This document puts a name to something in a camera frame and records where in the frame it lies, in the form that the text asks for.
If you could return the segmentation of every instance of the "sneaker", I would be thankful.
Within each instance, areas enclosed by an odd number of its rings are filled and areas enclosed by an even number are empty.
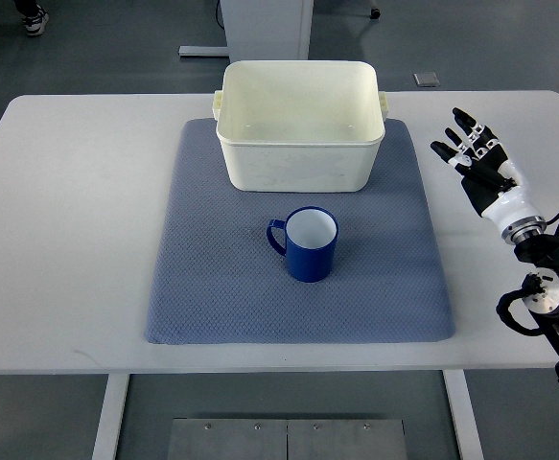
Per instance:
[[[38,13],[36,16],[28,17],[22,16],[23,24],[26,26],[26,32],[28,36],[42,35],[45,32],[45,26],[49,22],[49,14],[42,8],[38,6]]]

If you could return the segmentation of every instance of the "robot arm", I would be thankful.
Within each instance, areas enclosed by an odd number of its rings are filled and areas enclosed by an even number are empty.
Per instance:
[[[522,173],[488,126],[459,108],[453,113],[467,140],[447,128],[445,133],[455,148],[438,141],[431,148],[462,175],[462,188],[476,212],[495,223],[505,242],[515,246],[518,260],[536,267],[520,289],[503,295],[497,313],[519,334],[544,335],[559,356],[559,223],[554,235],[544,233],[559,220],[559,214],[544,220],[530,202]],[[537,323],[536,329],[526,328],[511,315],[511,304],[520,299]],[[559,381],[559,361],[556,374]]]

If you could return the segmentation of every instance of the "metal plate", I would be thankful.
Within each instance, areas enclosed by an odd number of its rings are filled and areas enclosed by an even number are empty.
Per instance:
[[[168,460],[407,460],[400,420],[174,419]]]
[[[434,72],[420,72],[418,74],[413,74],[413,77],[415,78],[415,84],[420,87],[435,87],[441,85]]]
[[[400,420],[290,420],[290,460],[407,460]]]
[[[285,420],[174,419],[168,460],[286,460]]]

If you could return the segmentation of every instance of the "gray mat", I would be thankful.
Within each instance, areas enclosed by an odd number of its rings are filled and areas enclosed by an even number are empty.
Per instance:
[[[371,343],[448,338],[454,321],[407,127],[387,120],[371,177],[352,194],[241,192],[212,119],[183,129],[157,255],[151,343]],[[270,219],[306,205],[337,218],[333,272],[295,281]]]

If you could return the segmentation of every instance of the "white table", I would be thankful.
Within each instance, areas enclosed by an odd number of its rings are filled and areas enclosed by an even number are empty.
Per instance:
[[[27,96],[14,100],[0,122],[0,373],[109,373],[108,390],[117,391],[106,397],[119,404],[130,373],[552,366],[557,357],[544,338],[514,333],[495,313],[499,297],[517,288],[530,266],[518,263],[494,225],[476,215],[459,176],[429,144],[454,126],[454,106],[471,112],[504,142],[549,219],[559,210],[559,95],[387,98],[389,116],[404,121],[413,138],[454,311],[452,338],[147,343],[151,277],[180,131],[190,119],[211,117],[213,97]],[[514,312],[530,319],[524,309]]]

